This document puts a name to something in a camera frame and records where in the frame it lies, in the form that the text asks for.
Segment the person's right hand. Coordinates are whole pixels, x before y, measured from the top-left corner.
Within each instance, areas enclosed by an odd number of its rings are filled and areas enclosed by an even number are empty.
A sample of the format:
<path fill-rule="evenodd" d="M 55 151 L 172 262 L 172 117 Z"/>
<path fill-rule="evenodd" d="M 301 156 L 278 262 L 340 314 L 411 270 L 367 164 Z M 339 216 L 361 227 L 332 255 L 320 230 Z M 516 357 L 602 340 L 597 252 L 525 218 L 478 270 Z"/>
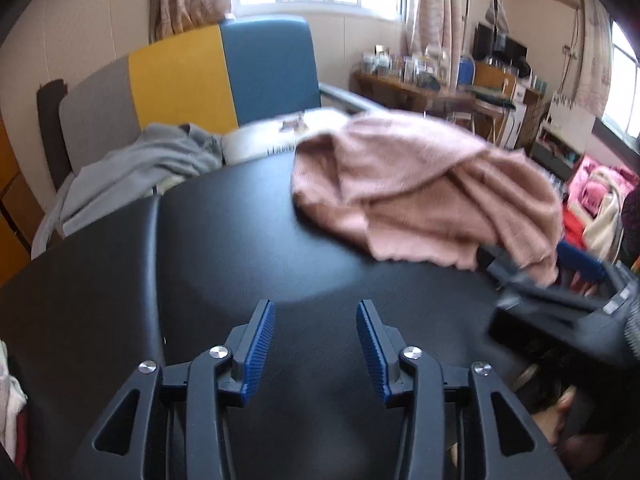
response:
<path fill-rule="evenodd" d="M 532 419 L 548 442 L 555 446 L 559 443 L 560 435 L 566 424 L 566 418 L 575 400 L 576 389 L 567 388 L 559 400 L 550 408 L 546 408 L 532 415 Z"/>

